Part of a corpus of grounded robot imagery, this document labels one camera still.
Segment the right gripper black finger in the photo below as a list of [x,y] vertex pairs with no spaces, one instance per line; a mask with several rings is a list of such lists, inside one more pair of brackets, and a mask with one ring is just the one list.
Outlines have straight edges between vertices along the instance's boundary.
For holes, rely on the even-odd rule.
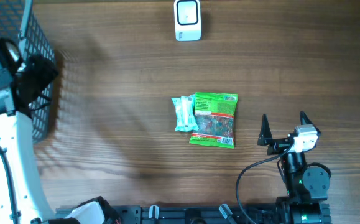
[[304,111],[300,112],[300,122],[301,125],[312,125],[316,129],[317,135],[321,136],[321,131],[312,123]]
[[267,119],[267,115],[262,115],[262,122],[261,122],[261,130],[259,133],[259,138],[257,140],[258,146],[267,146],[272,144],[272,133],[269,126],[269,121]]

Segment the green snack bag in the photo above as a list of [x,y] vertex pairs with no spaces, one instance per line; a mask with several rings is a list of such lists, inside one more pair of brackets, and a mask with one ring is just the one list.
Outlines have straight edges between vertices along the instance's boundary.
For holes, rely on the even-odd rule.
[[190,144],[234,149],[234,117],[238,95],[231,93],[195,93],[194,116],[198,130]]

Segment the teal tissue pack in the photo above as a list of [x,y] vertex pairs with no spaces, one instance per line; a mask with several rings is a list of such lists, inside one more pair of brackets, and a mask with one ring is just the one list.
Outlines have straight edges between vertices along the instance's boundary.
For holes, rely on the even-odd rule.
[[172,98],[172,102],[177,116],[175,131],[190,132],[199,130],[194,115],[195,96]]

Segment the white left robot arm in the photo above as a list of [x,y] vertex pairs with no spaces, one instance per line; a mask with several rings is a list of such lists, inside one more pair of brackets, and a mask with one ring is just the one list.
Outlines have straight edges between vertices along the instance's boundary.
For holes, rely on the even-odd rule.
[[34,154],[32,113],[51,104],[43,91],[58,76],[41,54],[24,60],[11,39],[0,38],[0,223],[120,223],[107,200],[96,197],[56,217],[41,186]]

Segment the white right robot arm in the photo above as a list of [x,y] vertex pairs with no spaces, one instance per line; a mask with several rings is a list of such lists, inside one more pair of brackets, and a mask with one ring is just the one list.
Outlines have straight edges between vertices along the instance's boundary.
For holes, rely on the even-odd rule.
[[261,212],[264,223],[329,223],[328,199],[331,171],[323,164],[308,163],[305,154],[316,148],[321,131],[300,112],[300,125],[286,138],[272,136],[267,115],[262,116],[257,144],[267,146],[267,155],[278,159],[277,167],[287,190],[269,211]]

